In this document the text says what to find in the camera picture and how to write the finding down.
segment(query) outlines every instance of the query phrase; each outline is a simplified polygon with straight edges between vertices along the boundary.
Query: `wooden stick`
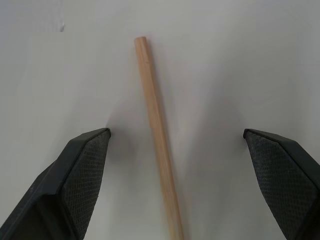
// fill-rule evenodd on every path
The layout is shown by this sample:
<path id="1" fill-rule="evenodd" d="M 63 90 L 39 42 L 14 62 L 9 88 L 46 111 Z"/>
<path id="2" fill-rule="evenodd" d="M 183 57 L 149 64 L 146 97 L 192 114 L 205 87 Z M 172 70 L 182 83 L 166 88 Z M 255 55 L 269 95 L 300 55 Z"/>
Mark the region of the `wooden stick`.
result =
<path id="1" fill-rule="evenodd" d="M 183 240 L 184 233 L 171 169 L 165 120 L 156 83 L 152 55 L 148 47 L 146 37 L 138 37 L 134 40 L 134 43 L 144 97 L 148 110 L 149 124 L 153 133 L 156 159 L 160 173 L 161 189 L 169 225 L 169 233 L 171 240 Z"/>

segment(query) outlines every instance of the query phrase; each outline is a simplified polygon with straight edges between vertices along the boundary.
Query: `wooden dowel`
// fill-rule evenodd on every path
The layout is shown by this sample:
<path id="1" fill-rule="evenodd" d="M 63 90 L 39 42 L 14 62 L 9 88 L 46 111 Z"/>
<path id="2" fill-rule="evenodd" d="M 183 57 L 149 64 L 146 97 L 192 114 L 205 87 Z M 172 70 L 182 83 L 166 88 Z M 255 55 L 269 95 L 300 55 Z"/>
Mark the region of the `wooden dowel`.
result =
<path id="1" fill-rule="evenodd" d="M 151 51 L 148 47 L 147 39 L 144 36 L 136 38 L 134 43 L 149 116 L 149 124 L 153 134 L 170 237 L 171 240 L 184 240 L 178 198 L 167 144 L 165 119 Z"/>

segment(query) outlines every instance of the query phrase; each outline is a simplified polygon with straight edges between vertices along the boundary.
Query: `white surface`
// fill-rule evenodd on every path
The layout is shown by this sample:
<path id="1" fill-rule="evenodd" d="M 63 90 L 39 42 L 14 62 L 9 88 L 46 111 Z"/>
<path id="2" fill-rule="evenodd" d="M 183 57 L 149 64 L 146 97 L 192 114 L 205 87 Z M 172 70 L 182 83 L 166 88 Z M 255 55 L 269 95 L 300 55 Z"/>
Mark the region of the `white surface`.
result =
<path id="1" fill-rule="evenodd" d="M 69 0 L 65 33 L 2 31 L 0 224 L 68 140 L 107 125 L 113 136 L 85 239 L 169 239 L 133 43 L 146 35 L 186 239 L 284 240 L 242 133 L 277 133 L 320 159 L 319 7 Z"/>

